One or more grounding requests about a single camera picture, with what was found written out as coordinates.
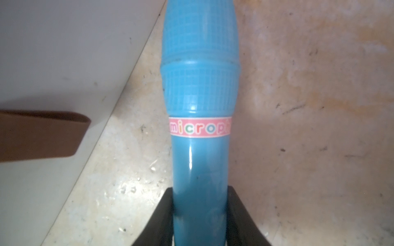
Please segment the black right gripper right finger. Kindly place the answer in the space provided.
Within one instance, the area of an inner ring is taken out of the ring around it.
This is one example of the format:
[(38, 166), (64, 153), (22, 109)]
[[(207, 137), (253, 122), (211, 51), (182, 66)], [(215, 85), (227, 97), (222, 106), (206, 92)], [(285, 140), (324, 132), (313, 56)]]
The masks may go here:
[(228, 186), (226, 241), (228, 246), (271, 246), (248, 213), (237, 192)]

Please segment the white top drawer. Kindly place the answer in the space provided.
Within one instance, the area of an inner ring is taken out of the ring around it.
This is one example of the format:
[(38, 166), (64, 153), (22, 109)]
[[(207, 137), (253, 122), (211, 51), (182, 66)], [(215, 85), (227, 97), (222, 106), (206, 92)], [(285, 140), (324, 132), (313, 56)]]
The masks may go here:
[(1, 245), (39, 246), (100, 137), (163, 1), (1, 1), (1, 108), (91, 119), (72, 157), (1, 165)]

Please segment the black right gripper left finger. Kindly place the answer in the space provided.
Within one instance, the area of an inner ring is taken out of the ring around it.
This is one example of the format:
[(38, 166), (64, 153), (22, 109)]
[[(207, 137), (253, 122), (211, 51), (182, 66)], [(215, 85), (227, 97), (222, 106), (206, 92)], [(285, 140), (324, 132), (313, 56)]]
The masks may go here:
[(132, 246), (172, 246), (173, 235), (173, 189), (167, 188)]

